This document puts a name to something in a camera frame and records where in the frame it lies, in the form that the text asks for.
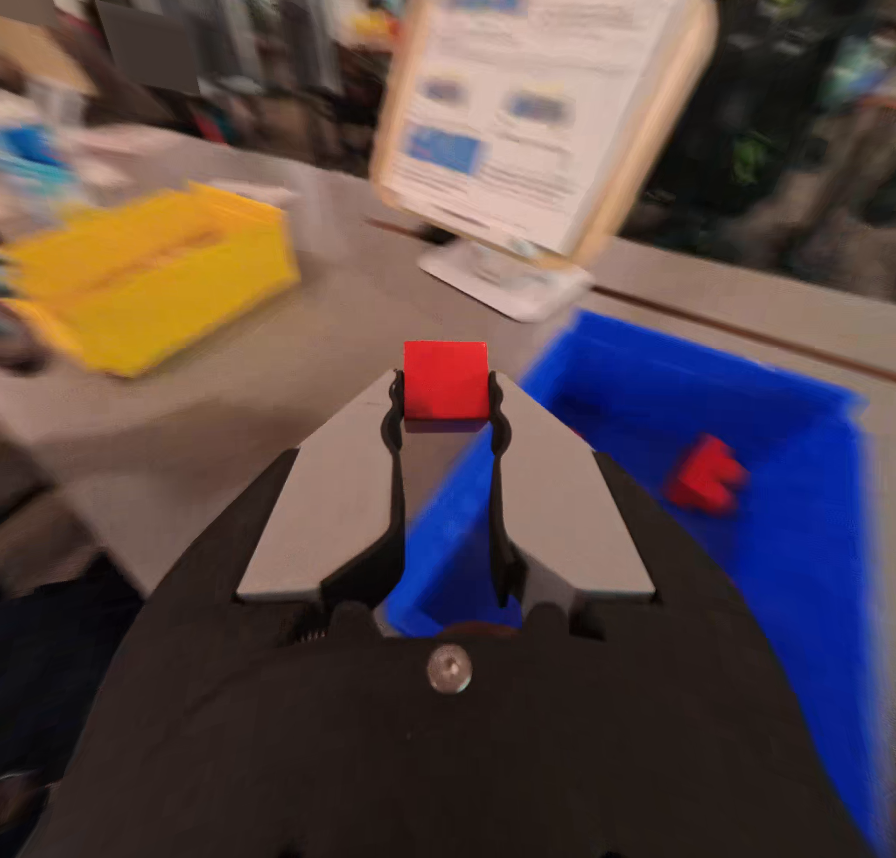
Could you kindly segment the red two-stud plastic brick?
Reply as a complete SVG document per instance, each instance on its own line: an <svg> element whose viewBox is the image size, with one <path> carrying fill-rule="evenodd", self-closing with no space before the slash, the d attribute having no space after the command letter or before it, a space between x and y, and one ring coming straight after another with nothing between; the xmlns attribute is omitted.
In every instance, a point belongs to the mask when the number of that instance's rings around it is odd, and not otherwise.
<svg viewBox="0 0 896 858"><path fill-rule="evenodd" d="M680 509L707 516L729 516L750 473L720 438L701 434L668 475L664 498Z"/></svg>

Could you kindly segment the red wooden cube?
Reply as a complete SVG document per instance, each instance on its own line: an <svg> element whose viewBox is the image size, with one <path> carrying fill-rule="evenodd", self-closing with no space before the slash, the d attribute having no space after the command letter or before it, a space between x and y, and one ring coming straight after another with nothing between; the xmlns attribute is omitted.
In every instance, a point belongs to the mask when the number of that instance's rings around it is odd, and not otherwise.
<svg viewBox="0 0 896 858"><path fill-rule="evenodd" d="M483 341L404 343L404 417L408 422L484 422L490 413Z"/></svg>

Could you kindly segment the yellow plastic bin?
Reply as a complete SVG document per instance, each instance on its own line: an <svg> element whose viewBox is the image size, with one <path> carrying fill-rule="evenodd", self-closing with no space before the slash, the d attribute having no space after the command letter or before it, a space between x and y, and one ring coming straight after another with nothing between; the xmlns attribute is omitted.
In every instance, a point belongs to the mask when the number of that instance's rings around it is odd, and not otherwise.
<svg viewBox="0 0 896 858"><path fill-rule="evenodd" d="M2 310L84 369L132 380L300 282L287 212L191 182L2 248Z"/></svg>

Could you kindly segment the blue plastic bin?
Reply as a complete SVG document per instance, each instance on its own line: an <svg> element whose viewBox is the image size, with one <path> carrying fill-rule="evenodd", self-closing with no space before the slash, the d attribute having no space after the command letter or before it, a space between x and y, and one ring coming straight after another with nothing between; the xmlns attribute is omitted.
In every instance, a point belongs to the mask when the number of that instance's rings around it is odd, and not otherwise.
<svg viewBox="0 0 896 858"><path fill-rule="evenodd" d="M749 474L734 511L660 505L745 597L846 808L883 846L859 396L588 311L519 384L654 498L700 436L731 449Z"/></svg>

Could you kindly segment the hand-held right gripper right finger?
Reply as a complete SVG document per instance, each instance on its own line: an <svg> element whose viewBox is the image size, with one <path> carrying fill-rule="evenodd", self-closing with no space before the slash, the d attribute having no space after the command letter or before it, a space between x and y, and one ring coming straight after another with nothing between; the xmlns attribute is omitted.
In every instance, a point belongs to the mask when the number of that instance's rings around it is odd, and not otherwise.
<svg viewBox="0 0 896 858"><path fill-rule="evenodd" d="M489 374L488 395L498 605L652 598L655 584L593 449L504 373Z"/></svg>

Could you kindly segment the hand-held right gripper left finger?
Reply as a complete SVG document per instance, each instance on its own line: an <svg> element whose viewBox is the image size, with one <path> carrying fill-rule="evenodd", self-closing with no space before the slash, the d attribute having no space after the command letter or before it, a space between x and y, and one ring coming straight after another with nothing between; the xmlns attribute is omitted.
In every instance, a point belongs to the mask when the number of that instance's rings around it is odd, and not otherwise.
<svg viewBox="0 0 896 858"><path fill-rule="evenodd" d="M404 380L387 371L297 448L237 596L381 603L405 569Z"/></svg>

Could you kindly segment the white stand base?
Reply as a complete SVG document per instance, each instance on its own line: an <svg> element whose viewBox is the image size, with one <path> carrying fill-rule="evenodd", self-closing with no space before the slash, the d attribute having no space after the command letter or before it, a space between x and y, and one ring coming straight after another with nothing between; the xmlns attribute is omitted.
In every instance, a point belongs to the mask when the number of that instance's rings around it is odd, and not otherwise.
<svg viewBox="0 0 896 858"><path fill-rule="evenodd" d="M540 267L473 241L456 239L426 250L418 267L502 316L540 323L570 308L594 285L585 269Z"/></svg>

